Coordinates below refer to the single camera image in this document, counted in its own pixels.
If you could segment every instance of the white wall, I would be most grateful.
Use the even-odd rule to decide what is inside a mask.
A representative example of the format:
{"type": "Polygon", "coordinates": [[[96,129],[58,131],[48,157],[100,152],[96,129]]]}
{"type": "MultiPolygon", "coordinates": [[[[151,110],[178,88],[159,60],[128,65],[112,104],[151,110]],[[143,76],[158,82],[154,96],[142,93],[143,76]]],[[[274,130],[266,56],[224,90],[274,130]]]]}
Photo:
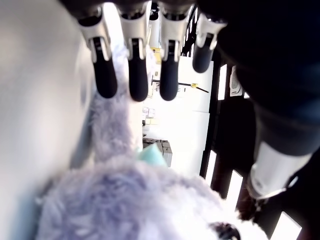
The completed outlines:
{"type": "MultiPolygon", "coordinates": [[[[114,48],[123,43],[120,20],[113,4],[106,10],[114,48]]],[[[31,240],[36,197],[90,153],[94,71],[77,24],[57,0],[1,0],[0,29],[0,240],[31,240]]],[[[142,104],[130,110],[141,139],[142,104]]]]}
{"type": "Polygon", "coordinates": [[[159,122],[150,126],[146,137],[168,140],[173,152],[171,167],[187,176],[200,173],[210,116],[212,72],[213,62],[205,73],[199,74],[192,68],[191,57],[181,57],[178,81],[198,83],[209,93],[190,87],[183,98],[176,97],[168,102],[157,93],[144,102],[145,107],[156,109],[159,122]]]}

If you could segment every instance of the fluffy lavender fur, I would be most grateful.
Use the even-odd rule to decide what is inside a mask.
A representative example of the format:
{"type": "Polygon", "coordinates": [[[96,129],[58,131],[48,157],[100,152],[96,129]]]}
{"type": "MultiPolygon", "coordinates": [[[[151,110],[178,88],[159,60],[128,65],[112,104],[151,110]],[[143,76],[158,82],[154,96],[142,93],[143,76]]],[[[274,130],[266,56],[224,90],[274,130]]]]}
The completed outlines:
{"type": "Polygon", "coordinates": [[[113,53],[115,98],[93,103],[97,164],[65,174],[44,198],[37,240],[218,240],[209,224],[234,224],[242,240],[266,240],[200,177],[137,161],[130,144],[125,50],[113,53]]]}
{"type": "Polygon", "coordinates": [[[113,64],[118,80],[114,98],[105,99],[96,94],[93,100],[92,141],[96,162],[105,162],[113,156],[132,154],[132,133],[128,125],[130,94],[126,78],[127,60],[124,45],[113,53],[113,64]]]}

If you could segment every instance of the white panel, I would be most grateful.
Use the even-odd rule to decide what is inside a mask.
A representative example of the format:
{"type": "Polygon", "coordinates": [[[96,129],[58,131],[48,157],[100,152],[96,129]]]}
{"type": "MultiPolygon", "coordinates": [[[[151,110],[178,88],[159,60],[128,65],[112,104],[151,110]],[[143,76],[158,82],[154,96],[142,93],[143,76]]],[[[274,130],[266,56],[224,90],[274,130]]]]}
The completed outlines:
{"type": "Polygon", "coordinates": [[[226,203],[230,209],[235,210],[238,202],[239,193],[241,190],[243,177],[235,170],[232,171],[226,203]]]}
{"type": "Polygon", "coordinates": [[[223,100],[223,99],[225,99],[226,78],[227,78],[227,64],[223,65],[223,66],[220,68],[218,100],[223,100]]]}
{"type": "Polygon", "coordinates": [[[296,240],[301,229],[302,227],[283,211],[270,240],[296,240]]]}
{"type": "Polygon", "coordinates": [[[206,169],[205,182],[210,186],[212,177],[214,175],[214,169],[216,164],[217,154],[214,151],[210,151],[208,168],[206,169]]]}

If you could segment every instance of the stuffed animal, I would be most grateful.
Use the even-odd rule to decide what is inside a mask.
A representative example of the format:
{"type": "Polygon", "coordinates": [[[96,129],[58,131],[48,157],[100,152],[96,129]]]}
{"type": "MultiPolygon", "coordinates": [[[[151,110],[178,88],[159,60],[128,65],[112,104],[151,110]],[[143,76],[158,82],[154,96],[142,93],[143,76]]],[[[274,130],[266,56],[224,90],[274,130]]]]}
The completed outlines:
{"type": "Polygon", "coordinates": [[[113,51],[116,96],[97,94],[92,103],[95,164],[67,172],[43,198],[36,239],[266,240],[258,225],[239,219],[201,177],[166,167],[153,146],[137,151],[128,124],[126,51],[113,51]]]}

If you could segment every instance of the yellow object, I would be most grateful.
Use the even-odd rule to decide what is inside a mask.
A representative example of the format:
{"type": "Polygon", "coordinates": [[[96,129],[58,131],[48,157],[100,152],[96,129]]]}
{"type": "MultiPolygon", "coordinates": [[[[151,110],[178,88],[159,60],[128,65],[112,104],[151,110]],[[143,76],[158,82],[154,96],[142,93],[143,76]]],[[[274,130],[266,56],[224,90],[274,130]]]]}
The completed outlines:
{"type": "Polygon", "coordinates": [[[153,54],[155,56],[156,64],[161,64],[161,52],[160,52],[161,49],[157,47],[150,47],[150,48],[153,51],[153,54]]]}

